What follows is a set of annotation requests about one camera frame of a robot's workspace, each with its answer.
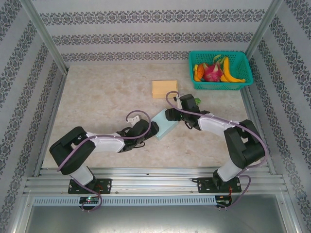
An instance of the dragon fruit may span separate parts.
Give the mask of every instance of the dragon fruit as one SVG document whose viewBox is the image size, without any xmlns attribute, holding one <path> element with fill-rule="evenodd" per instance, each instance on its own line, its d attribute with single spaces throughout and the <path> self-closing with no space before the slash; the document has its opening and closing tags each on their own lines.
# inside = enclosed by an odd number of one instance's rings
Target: dragon fruit
<svg viewBox="0 0 311 233">
<path fill-rule="evenodd" d="M 206 82 L 219 82 L 220 77 L 223 74 L 222 69 L 220 68 L 219 62 L 216 62 L 215 64 L 212 64 L 210 66 L 207 66 L 205 63 L 203 63 L 204 67 L 204 75 L 203 79 Z"/>
</svg>

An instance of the sponge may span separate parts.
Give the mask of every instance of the sponge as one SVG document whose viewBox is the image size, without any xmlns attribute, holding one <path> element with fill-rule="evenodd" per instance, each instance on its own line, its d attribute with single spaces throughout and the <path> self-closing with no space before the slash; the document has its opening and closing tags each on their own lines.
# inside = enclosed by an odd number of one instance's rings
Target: sponge
<svg viewBox="0 0 311 233">
<path fill-rule="evenodd" d="M 173 128 L 178 125 L 178 121 L 168 121 L 165 117 L 166 108 L 159 112 L 151 121 L 154 121 L 159 126 L 159 132 L 155 135 L 158 140 L 161 140 Z"/>
</svg>

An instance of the banana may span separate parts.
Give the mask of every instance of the banana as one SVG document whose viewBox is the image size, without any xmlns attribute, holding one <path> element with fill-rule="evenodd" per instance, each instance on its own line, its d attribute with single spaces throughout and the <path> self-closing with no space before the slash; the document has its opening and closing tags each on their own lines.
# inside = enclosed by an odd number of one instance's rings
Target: banana
<svg viewBox="0 0 311 233">
<path fill-rule="evenodd" d="M 222 81 L 223 83 L 229 82 L 229 81 L 225 78 L 224 75 L 222 75 L 222 76 L 220 77 L 220 81 Z"/>
<path fill-rule="evenodd" d="M 193 71 L 194 71 L 193 79 L 194 79 L 196 82 L 200 82 L 201 80 L 200 80 L 199 77 L 198 77 L 198 65 L 195 65 L 195 66 L 194 66 Z"/>
<path fill-rule="evenodd" d="M 245 79 L 236 79 L 230 74 L 228 57 L 226 57 L 224 60 L 224 76 L 225 76 L 225 79 L 227 79 L 231 83 L 244 83 L 245 82 Z"/>
</svg>

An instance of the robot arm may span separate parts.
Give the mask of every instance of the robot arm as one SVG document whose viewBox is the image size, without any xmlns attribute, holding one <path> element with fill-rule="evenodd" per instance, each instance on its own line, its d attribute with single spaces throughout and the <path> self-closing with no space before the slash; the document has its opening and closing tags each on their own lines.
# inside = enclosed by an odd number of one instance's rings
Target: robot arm
<svg viewBox="0 0 311 233">
<path fill-rule="evenodd" d="M 70 175 L 80 184 L 94 190 L 96 186 L 96 178 L 90 169 L 83 165 L 84 161 L 91 153 L 112 151 L 121 153 L 134 149 L 137 145 L 144 143 L 145 140 L 156 135 L 159 127 L 155 122 L 151 122 L 151 127 L 148 133 L 136 139 L 120 139 L 118 137 L 135 137 L 147 131 L 149 123 L 146 120 L 140 119 L 139 116 L 129 119 L 132 127 L 127 127 L 119 132 L 110 134 L 112 137 L 94 137 L 83 143 L 80 148 L 70 157 L 63 165 L 61 172 L 64 175 Z M 68 155 L 78 146 L 83 140 L 96 136 L 93 133 L 86 132 L 81 126 L 75 127 L 65 136 L 59 139 L 50 147 L 50 153 L 57 165 L 60 166 Z"/>
<path fill-rule="evenodd" d="M 223 136 L 226 140 L 230 159 L 213 173 L 213 183 L 218 189 L 247 166 L 265 155 L 261 143 L 250 133 L 213 118 L 214 115 L 208 111 L 200 111 L 193 95 L 188 94 L 176 97 L 175 101 L 177 101 L 177 106 L 181 107 L 182 110 L 204 114 L 206 117 L 181 113 L 177 109 L 172 108 L 165 113 L 167 120 L 183 120 L 189 129 L 195 128 L 197 130 L 209 131 Z M 259 136 L 258 131 L 250 120 L 235 123 L 248 128 Z"/>
</svg>

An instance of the black mounting plate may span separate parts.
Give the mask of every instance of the black mounting plate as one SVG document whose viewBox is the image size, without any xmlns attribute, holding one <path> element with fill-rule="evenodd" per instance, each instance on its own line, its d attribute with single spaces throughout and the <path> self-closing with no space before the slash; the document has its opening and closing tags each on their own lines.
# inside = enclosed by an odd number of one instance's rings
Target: black mounting plate
<svg viewBox="0 0 311 233">
<path fill-rule="evenodd" d="M 232 188 L 232 193 L 242 192 L 240 179 L 235 177 L 228 182 L 225 182 L 220 189 L 216 187 L 212 177 L 199 177 L 192 179 L 197 183 L 199 193 L 228 193 L 229 187 Z"/>
<path fill-rule="evenodd" d="M 110 194 L 112 186 L 112 179 L 97 179 L 94 191 L 100 194 Z M 81 186 L 79 186 L 73 179 L 70 180 L 69 188 L 68 188 L 69 194 L 93 194 Z"/>
</svg>

